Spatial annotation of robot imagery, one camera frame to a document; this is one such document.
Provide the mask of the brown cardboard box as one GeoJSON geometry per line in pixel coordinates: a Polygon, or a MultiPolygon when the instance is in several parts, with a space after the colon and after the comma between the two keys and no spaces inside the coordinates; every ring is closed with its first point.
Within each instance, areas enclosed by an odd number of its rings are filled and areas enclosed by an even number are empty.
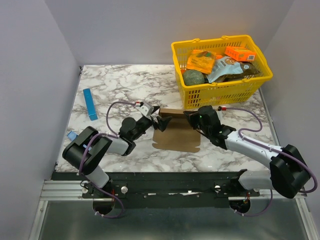
{"type": "Polygon", "coordinates": [[[154,131],[152,139],[154,148],[185,153],[200,151],[201,135],[190,126],[182,109],[161,108],[159,116],[172,119],[165,131],[154,131]]]}

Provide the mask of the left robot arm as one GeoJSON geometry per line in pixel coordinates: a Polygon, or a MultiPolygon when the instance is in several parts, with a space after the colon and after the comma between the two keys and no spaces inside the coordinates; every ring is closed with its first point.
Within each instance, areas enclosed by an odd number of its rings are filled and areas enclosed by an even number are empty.
{"type": "Polygon", "coordinates": [[[139,107],[142,117],[135,120],[126,117],[116,136],[99,133],[95,128],[86,127],[62,152],[62,157],[85,176],[93,185],[93,191],[101,198],[111,191],[111,178],[99,166],[106,153],[127,156],[136,147],[135,140],[146,133],[149,128],[164,132],[172,116],[156,118],[152,114],[159,106],[143,104],[139,107]]]}

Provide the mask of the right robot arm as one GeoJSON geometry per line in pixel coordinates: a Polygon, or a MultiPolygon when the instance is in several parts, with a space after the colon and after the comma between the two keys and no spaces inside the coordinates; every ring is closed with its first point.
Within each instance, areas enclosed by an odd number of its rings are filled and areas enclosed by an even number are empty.
{"type": "Polygon", "coordinates": [[[318,181],[306,165],[299,150],[288,144],[285,147],[267,144],[245,134],[246,128],[239,130],[222,124],[218,111],[206,105],[196,111],[184,111],[190,126],[206,137],[213,145],[237,152],[265,166],[267,170],[245,170],[238,179],[230,183],[230,191],[241,196],[247,190],[275,190],[285,198],[292,199],[297,193],[308,193],[305,184],[313,179],[313,192],[318,181]]]}

